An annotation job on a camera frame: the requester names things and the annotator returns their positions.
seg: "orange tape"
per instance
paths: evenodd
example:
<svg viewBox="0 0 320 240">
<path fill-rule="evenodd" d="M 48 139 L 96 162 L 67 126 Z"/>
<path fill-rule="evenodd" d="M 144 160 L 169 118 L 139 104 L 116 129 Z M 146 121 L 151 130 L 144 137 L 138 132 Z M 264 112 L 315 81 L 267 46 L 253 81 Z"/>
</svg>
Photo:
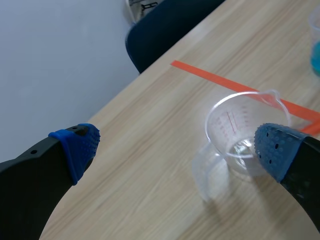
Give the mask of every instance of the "orange tape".
<svg viewBox="0 0 320 240">
<path fill-rule="evenodd" d="M 197 75 L 198 77 L 201 77 L 203 79 L 209 80 L 215 84 L 219 84 L 220 86 L 223 86 L 227 89 L 233 90 L 237 93 L 239 92 L 258 92 L 258 90 L 248 87 L 246 85 L 242 85 L 238 82 L 235 81 L 231 81 L 227 78 L 224 78 L 222 76 L 213 74 L 211 72 L 202 70 L 200 68 L 197 68 L 195 66 L 191 66 L 189 64 L 186 64 L 184 62 L 181 61 L 173 61 L 171 63 L 172 66 L 184 70 L 188 73 Z M 286 106 L 286 108 L 288 109 L 288 111 L 292 114 L 295 115 L 299 118 L 305 119 L 307 121 L 310 122 L 315 122 L 318 121 L 320 119 L 320 113 L 311 109 L 308 109 L 306 107 L 297 105 L 295 103 L 286 101 L 281 99 L 281 101 L 283 102 L 283 104 Z"/>
</svg>

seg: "water in cup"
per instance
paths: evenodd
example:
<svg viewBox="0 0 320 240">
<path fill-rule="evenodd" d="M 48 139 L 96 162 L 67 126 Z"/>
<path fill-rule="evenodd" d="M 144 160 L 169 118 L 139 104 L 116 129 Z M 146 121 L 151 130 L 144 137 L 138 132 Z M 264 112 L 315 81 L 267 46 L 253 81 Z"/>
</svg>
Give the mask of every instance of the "water in cup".
<svg viewBox="0 0 320 240">
<path fill-rule="evenodd" d="M 309 17 L 311 28 L 311 66 L 315 74 L 320 76 L 320 5 L 315 8 Z"/>
<path fill-rule="evenodd" d="M 313 47 L 311 54 L 311 65 L 313 71 L 320 76 L 320 41 Z"/>
</svg>

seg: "blue liquid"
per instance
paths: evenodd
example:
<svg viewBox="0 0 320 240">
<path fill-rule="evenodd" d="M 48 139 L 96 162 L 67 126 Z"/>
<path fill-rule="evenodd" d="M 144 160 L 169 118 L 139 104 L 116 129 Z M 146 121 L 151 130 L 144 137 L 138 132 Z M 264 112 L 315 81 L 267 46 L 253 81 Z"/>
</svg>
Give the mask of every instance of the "blue liquid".
<svg viewBox="0 0 320 240">
<path fill-rule="evenodd" d="M 313 47 L 311 54 L 311 65 L 315 74 L 320 76 L 320 42 Z"/>
</svg>

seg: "clear measuring cup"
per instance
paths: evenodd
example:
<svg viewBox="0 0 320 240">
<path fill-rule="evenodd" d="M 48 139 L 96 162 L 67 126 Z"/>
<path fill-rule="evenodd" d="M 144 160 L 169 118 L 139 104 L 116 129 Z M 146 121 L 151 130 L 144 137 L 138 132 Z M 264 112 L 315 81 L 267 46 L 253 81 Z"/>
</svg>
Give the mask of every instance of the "clear measuring cup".
<svg viewBox="0 0 320 240">
<path fill-rule="evenodd" d="M 205 120 L 208 144 L 192 161 L 192 173 L 203 198 L 209 174 L 221 160 L 243 175 L 265 173 L 254 147 L 255 132 L 265 123 L 291 126 L 290 114 L 276 90 L 235 93 L 213 106 Z"/>
</svg>

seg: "measuring cup handle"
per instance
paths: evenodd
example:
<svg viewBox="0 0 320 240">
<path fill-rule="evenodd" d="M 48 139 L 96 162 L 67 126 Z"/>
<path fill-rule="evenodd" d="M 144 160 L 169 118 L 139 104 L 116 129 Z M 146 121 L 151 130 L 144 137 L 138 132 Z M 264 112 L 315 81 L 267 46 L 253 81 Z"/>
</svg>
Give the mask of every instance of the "measuring cup handle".
<svg viewBox="0 0 320 240">
<path fill-rule="evenodd" d="M 210 200 L 208 186 L 210 172 L 223 159 L 214 145 L 208 142 L 192 160 L 192 175 L 202 199 L 206 202 Z"/>
</svg>

